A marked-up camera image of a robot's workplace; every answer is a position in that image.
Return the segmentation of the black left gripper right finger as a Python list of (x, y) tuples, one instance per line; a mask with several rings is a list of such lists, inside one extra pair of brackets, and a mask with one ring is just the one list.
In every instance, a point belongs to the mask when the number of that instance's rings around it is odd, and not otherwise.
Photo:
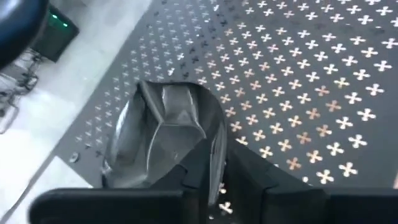
[(241, 224), (324, 224), (326, 193), (248, 147), (228, 144), (225, 183)]

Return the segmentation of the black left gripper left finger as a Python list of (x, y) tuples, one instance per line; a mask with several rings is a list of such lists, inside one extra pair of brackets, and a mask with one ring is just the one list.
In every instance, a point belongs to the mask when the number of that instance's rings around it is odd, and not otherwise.
[(211, 143), (202, 140), (151, 186), (162, 194), (150, 224), (207, 224)]

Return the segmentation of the black perforated metal shelf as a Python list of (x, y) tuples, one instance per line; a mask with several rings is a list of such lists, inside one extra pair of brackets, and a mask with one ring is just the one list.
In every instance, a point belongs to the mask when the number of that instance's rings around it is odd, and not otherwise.
[(205, 86), (239, 145), (302, 182), (397, 194), (336, 224), (398, 224), (398, 0), (153, 0), (54, 150), (90, 185), (139, 80)]

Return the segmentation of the black box with green lights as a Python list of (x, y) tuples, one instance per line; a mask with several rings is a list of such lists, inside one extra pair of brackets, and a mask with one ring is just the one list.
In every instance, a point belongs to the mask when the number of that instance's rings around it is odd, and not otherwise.
[(43, 33), (30, 48), (44, 58), (57, 62), (79, 32), (72, 20), (50, 4)]

